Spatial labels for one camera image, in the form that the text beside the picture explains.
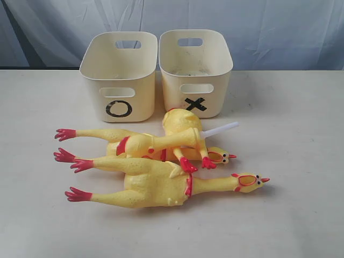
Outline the headless yellow chicken body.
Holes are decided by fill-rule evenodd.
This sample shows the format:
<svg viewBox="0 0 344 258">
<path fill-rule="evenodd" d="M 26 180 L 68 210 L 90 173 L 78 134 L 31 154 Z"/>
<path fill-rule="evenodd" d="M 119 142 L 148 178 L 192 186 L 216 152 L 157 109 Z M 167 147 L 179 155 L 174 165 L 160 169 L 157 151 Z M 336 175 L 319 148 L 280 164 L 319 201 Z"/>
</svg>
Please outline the headless yellow chicken body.
<svg viewBox="0 0 344 258">
<path fill-rule="evenodd" d="M 196 128 L 198 131 L 202 131 L 202 123 L 200 119 L 191 111 L 186 109 L 170 109 L 163 119 L 163 128 L 165 135 L 172 135 L 174 133 L 183 132 L 189 128 Z M 204 139 L 200 139 L 197 142 L 195 150 L 201 155 L 202 158 L 202 167 L 207 169 L 216 168 L 208 155 L 207 147 Z M 190 163 L 188 158 L 182 153 L 181 147 L 177 146 L 173 148 L 173 153 L 180 162 L 182 169 L 186 173 L 193 173 L 198 169 Z"/>
</svg>

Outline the cream bin marked X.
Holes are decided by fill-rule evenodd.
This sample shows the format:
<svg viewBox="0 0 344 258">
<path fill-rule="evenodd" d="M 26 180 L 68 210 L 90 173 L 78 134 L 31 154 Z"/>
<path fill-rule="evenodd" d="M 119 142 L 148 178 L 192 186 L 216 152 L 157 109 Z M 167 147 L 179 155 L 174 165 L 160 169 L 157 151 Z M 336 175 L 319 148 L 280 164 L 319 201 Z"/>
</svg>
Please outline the cream bin marked X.
<svg viewBox="0 0 344 258">
<path fill-rule="evenodd" d="M 164 107 L 186 109 L 200 118 L 217 116 L 224 104 L 232 57 L 214 30 L 171 30 L 160 36 L 159 66 Z"/>
</svg>

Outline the cream bin marked O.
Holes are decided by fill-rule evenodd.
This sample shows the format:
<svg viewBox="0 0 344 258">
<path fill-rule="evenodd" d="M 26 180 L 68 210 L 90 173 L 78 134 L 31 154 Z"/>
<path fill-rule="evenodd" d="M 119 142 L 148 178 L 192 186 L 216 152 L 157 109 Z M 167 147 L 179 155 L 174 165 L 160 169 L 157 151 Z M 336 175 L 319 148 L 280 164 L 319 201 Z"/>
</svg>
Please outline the cream bin marked O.
<svg viewBox="0 0 344 258">
<path fill-rule="evenodd" d="M 157 37 L 148 32 L 105 32 L 92 39 L 80 74 L 100 120 L 139 122 L 153 115 L 157 53 Z"/>
</svg>

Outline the grey backdrop curtain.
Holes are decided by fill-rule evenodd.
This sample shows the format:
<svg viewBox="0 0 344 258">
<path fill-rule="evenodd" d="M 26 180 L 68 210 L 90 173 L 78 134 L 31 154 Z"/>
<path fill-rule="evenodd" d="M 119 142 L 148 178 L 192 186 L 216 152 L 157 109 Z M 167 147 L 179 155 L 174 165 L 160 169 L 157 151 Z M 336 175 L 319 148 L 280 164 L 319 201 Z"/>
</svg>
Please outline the grey backdrop curtain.
<svg viewBox="0 0 344 258">
<path fill-rule="evenodd" d="M 205 28 L 236 70 L 342 70 L 343 1 L 1 1 L 1 67 L 78 67 L 96 35 Z"/>
</svg>

